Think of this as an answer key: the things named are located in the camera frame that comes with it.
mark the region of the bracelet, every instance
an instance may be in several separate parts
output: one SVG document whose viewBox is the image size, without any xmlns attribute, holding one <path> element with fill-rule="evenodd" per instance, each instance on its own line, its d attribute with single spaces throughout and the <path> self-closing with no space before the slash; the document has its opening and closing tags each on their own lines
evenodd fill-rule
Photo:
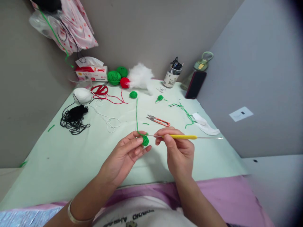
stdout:
<svg viewBox="0 0 303 227">
<path fill-rule="evenodd" d="M 84 220 L 84 221 L 79 221 L 79 220 L 74 218 L 74 216 L 70 212 L 70 205 L 72 204 L 73 200 L 74 199 L 71 200 L 71 202 L 69 203 L 68 209 L 67 209 L 67 215 L 68 215 L 69 219 L 71 220 L 71 222 L 74 223 L 74 224 L 83 224 L 83 223 L 87 223 L 87 222 L 92 221 L 94 218 L 91 218 L 89 220 Z"/>
</svg>

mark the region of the crochet hook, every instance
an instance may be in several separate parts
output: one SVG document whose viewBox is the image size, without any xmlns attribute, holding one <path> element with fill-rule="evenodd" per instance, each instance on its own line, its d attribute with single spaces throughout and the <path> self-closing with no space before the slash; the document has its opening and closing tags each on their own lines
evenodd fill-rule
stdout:
<svg viewBox="0 0 303 227">
<path fill-rule="evenodd" d="M 153 137 L 164 137 L 164 136 L 155 136 L 155 135 L 148 135 Z M 223 137 L 197 137 L 195 135 L 170 135 L 174 139 L 223 139 Z"/>
</svg>

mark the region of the light green sheet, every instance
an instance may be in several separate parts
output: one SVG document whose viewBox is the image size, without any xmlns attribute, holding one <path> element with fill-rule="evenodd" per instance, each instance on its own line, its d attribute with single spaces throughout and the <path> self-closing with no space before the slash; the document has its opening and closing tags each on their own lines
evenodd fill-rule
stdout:
<svg viewBox="0 0 303 227">
<path fill-rule="evenodd" d="M 181 90 L 180 83 L 176 83 L 165 93 L 156 90 L 161 86 L 161 81 L 153 80 L 152 85 L 153 96 L 149 96 L 145 90 L 136 90 L 139 130 L 145 130 L 152 135 L 163 127 L 148 120 L 146 117 L 150 114 L 170 122 L 171 126 L 180 129 L 184 134 L 208 136 L 195 125 L 184 129 L 185 125 L 190 123 L 186 114 L 180 108 L 168 107 L 169 104 L 179 102 L 190 114 L 198 112 L 215 128 L 196 99 L 184 98 L 185 91 Z M 91 107 L 83 120 L 84 124 L 89 123 L 91 126 L 81 134 L 71 135 L 68 129 L 61 127 L 62 111 L 74 101 L 70 95 L 32 149 L 27 158 L 27 165 L 1 202 L 0 210 L 72 199 L 98 173 L 117 142 L 136 129 L 136 100 L 129 98 L 131 91 L 123 91 L 124 100 L 129 104 L 115 105 L 105 100 L 103 105 L 98 107 L 102 114 L 116 117 L 122 122 L 114 133 L 107 131 L 105 121 Z M 120 86 L 109 86 L 110 95 L 120 97 L 120 93 Z M 158 95 L 163 95 L 168 102 L 160 101 L 155 104 Z M 173 181 L 167 167 L 164 143 L 155 146 L 155 139 L 149 139 L 151 151 L 136 162 L 123 185 Z M 198 139 L 193 140 L 193 143 L 193 178 L 196 181 L 247 174 L 241 158 L 226 139 Z"/>
</svg>

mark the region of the smartphone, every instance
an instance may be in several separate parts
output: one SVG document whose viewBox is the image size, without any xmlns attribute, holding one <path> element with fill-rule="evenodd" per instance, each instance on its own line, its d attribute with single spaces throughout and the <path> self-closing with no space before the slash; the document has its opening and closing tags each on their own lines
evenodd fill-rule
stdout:
<svg viewBox="0 0 303 227">
<path fill-rule="evenodd" d="M 192 80 L 188 86 L 185 98 L 195 99 L 198 96 L 198 93 L 202 87 L 202 84 L 206 78 L 206 72 L 194 72 Z"/>
</svg>

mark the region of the pink fabric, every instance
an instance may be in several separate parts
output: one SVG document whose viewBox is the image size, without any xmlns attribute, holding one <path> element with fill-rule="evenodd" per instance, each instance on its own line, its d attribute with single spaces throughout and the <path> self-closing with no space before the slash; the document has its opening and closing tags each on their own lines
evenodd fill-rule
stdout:
<svg viewBox="0 0 303 227">
<path fill-rule="evenodd" d="M 94 32 L 91 24 L 80 0 L 61 0 L 61 4 L 62 13 L 59 15 L 71 35 L 59 20 L 52 17 L 50 19 L 50 24 L 52 25 L 55 34 L 59 36 L 59 41 L 63 47 L 59 44 L 51 30 L 49 35 L 56 42 L 58 47 L 64 52 L 67 50 L 68 54 L 71 55 L 73 52 L 78 51 L 74 40 L 80 50 L 98 46 L 98 43 L 93 36 Z"/>
<path fill-rule="evenodd" d="M 247 227 L 274 227 L 243 176 L 197 181 L 197 184 L 226 223 Z M 161 199 L 172 209 L 181 207 L 175 183 L 146 184 L 118 189 L 108 200 L 106 206 L 142 195 Z M 67 201 L 19 210 L 46 210 L 49 207 L 55 208 L 65 204 Z"/>
</svg>

